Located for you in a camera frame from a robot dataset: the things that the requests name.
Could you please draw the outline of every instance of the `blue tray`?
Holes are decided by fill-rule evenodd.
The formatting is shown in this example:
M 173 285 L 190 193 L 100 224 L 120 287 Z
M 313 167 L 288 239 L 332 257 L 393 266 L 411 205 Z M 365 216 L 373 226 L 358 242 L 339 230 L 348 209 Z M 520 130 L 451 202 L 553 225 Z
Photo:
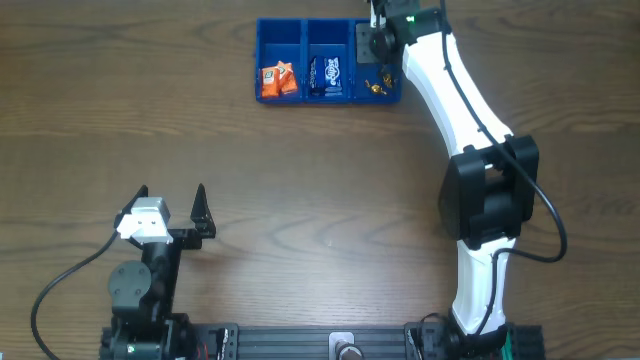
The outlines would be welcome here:
M 389 95 L 375 95 L 365 80 L 379 83 L 378 64 L 356 63 L 356 24 L 369 19 L 258 19 L 256 21 L 256 100 L 265 104 L 391 104 L 402 95 L 402 74 L 387 65 L 396 79 Z M 344 89 L 342 96 L 314 96 L 309 88 L 309 63 L 314 56 L 339 56 Z M 278 61 L 292 63 L 299 90 L 277 98 L 262 98 L 261 69 Z

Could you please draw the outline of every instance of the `wire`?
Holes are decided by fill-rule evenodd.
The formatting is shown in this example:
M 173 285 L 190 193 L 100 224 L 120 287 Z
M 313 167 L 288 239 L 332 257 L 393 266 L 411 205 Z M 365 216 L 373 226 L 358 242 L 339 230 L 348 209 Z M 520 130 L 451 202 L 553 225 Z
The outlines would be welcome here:
M 560 251 L 556 256 L 545 257 L 545 256 L 531 254 L 522 250 L 505 249 L 505 248 L 499 249 L 493 254 L 491 297 L 490 297 L 489 305 L 487 306 L 487 311 L 484 315 L 484 318 L 482 319 L 482 322 L 480 323 L 478 330 L 474 334 L 474 336 L 477 337 L 482 333 L 482 330 L 484 329 L 484 326 L 487 324 L 487 321 L 489 320 L 489 316 L 491 316 L 491 312 L 493 311 L 493 304 L 495 303 L 495 300 L 496 300 L 496 282 L 498 279 L 498 257 L 500 256 L 500 254 L 509 253 L 509 254 L 522 256 L 524 258 L 543 262 L 543 263 L 557 262 L 561 260 L 567 252 L 567 231 L 564 228 L 564 223 L 562 222 L 562 218 L 560 217 L 558 210 L 555 208 L 551 200 L 549 200 L 549 198 L 544 193 L 544 191 L 542 191 L 540 186 L 536 184 L 536 182 L 529 176 L 529 174 L 527 174 L 527 172 L 522 168 L 522 166 L 518 164 L 518 162 L 503 148 L 502 145 L 500 145 L 500 143 L 498 143 L 498 141 L 496 141 L 493 135 L 491 135 L 491 133 L 487 130 L 487 127 L 482 123 L 482 120 L 480 120 L 480 118 L 478 117 L 478 114 L 476 114 L 475 110 L 471 106 L 471 103 L 469 102 L 469 99 L 467 99 L 466 95 L 464 94 L 464 91 L 460 87 L 460 84 L 458 83 L 456 76 L 453 74 L 453 70 L 451 69 L 451 63 L 449 62 L 449 54 L 447 51 L 447 35 L 448 33 L 451 32 L 451 27 L 449 25 L 449 19 L 447 18 L 447 8 L 446 8 L 445 2 L 446 2 L 445 0 L 440 0 L 440 12 L 442 16 L 442 54 L 444 57 L 445 69 L 449 73 L 449 77 L 451 78 L 453 85 L 458 91 L 458 94 L 460 94 L 460 97 L 462 98 L 464 105 L 467 107 L 467 110 L 469 110 L 471 117 L 473 117 L 473 120 L 475 120 L 475 122 L 478 124 L 478 130 L 484 133 L 484 135 L 487 137 L 487 139 L 489 139 L 493 147 L 496 150 L 498 150 L 502 158 L 516 170 L 516 172 L 525 180 L 525 182 L 529 186 L 533 188 L 535 193 L 540 197 L 540 200 L 542 200 L 542 203 L 544 204 L 544 206 L 549 210 L 549 213 L 553 218 L 553 221 L 555 222 L 556 227 L 558 228 L 558 235 L 560 236 Z
M 60 358 L 55 356 L 53 354 L 53 352 L 51 352 L 51 350 L 49 350 L 47 345 L 42 340 L 42 337 L 40 337 L 40 332 L 38 331 L 38 325 L 36 324 L 36 317 L 38 315 L 38 308 L 40 307 L 40 304 L 42 303 L 42 300 L 44 299 L 45 296 L 47 296 L 49 291 L 51 291 L 51 289 L 53 289 L 54 286 L 58 285 L 58 283 L 60 283 L 64 279 L 66 279 L 69 275 L 71 275 L 74 272 L 78 271 L 80 268 L 82 268 L 83 266 L 85 266 L 88 263 L 92 262 L 93 260 L 98 258 L 98 256 L 102 255 L 105 251 L 107 251 L 107 249 L 109 249 L 111 244 L 113 244 L 113 242 L 115 241 L 117 236 L 118 236 L 118 232 L 114 231 L 113 234 L 111 235 L 111 237 L 109 238 L 109 240 L 107 241 L 107 243 L 104 244 L 104 246 L 102 246 L 102 248 L 100 248 L 100 250 L 98 250 L 95 254 L 93 254 L 93 255 L 89 256 L 88 258 L 82 260 L 78 264 L 76 264 L 73 267 L 71 267 L 69 270 L 67 270 L 67 271 L 63 272 L 62 274 L 60 274 L 57 278 L 53 279 L 53 281 L 51 281 L 49 283 L 49 285 L 47 285 L 42 290 L 40 295 L 38 295 L 38 297 L 36 298 L 35 303 L 33 303 L 33 308 L 31 309 L 31 332 L 33 333 L 33 337 L 36 339 L 36 342 L 38 343 L 38 346 L 40 346 L 40 349 L 42 349 L 42 351 L 49 357 L 49 359 L 51 359 L 51 360 L 60 360 Z

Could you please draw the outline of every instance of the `wooden tabletop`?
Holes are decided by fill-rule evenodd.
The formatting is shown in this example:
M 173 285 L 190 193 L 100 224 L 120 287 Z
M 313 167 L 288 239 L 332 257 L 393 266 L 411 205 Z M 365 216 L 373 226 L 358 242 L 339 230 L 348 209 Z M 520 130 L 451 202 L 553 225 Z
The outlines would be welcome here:
M 467 69 L 540 148 L 570 247 L 510 258 L 505 311 L 548 357 L 640 354 L 640 3 L 450 1 Z M 219 236 L 184 253 L 174 310 L 241 325 L 404 324 L 446 312 L 456 246 L 436 199 L 442 137 L 407 83 L 396 106 L 254 97 L 257 17 L 366 17 L 360 0 L 0 3 L 0 352 L 44 359 L 29 312 L 96 251 L 141 184 L 189 224 L 205 184 Z M 518 248 L 553 254 L 537 202 Z M 62 359 L 95 359 L 119 241 L 45 299 Z

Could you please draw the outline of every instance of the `wood grain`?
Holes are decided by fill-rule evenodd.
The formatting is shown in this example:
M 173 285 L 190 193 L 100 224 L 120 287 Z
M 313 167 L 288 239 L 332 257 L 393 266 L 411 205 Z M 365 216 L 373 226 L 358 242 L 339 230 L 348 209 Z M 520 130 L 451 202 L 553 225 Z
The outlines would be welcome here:
M 0 352 L 44 359 L 33 300 L 106 241 L 142 183 L 178 225 L 199 182 L 220 236 L 183 256 L 175 310 L 242 325 L 402 324 L 444 312 L 454 241 L 436 197 L 446 149 L 411 86 L 390 107 L 266 107 L 256 17 L 362 17 L 361 1 L 0 2 Z M 640 354 L 640 3 L 450 1 L 496 114 L 534 135 L 566 259 L 510 260 L 510 320 L 548 358 Z M 540 204 L 518 247 L 551 254 Z M 63 359 L 96 358 L 117 243 L 39 315 Z

